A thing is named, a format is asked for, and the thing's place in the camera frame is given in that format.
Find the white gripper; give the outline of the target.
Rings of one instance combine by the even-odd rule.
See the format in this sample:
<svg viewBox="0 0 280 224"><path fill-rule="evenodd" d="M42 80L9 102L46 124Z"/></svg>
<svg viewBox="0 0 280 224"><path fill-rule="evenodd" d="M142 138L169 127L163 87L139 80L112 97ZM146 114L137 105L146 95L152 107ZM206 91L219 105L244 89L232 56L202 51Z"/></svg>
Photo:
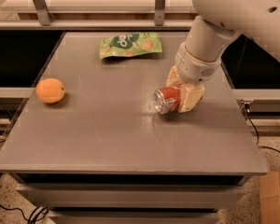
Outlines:
<svg viewBox="0 0 280 224"><path fill-rule="evenodd" d="M204 95L204 85L191 84L210 80L221 65L221 60L204 62L191 55L186 43L180 44L175 56L175 65L170 69L166 86L179 86L180 104L179 113L190 112Z"/></svg>

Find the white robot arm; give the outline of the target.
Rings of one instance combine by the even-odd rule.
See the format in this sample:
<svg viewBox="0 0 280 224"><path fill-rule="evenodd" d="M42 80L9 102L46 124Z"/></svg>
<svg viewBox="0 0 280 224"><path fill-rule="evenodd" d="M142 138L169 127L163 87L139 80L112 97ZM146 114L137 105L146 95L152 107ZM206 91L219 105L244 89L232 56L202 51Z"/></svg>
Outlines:
<svg viewBox="0 0 280 224"><path fill-rule="evenodd" d="M253 39L280 62L280 1L192 0L198 13L175 56L166 85L174 93L166 112L190 111L201 100L203 83L221 64L221 55L239 35Z"/></svg>

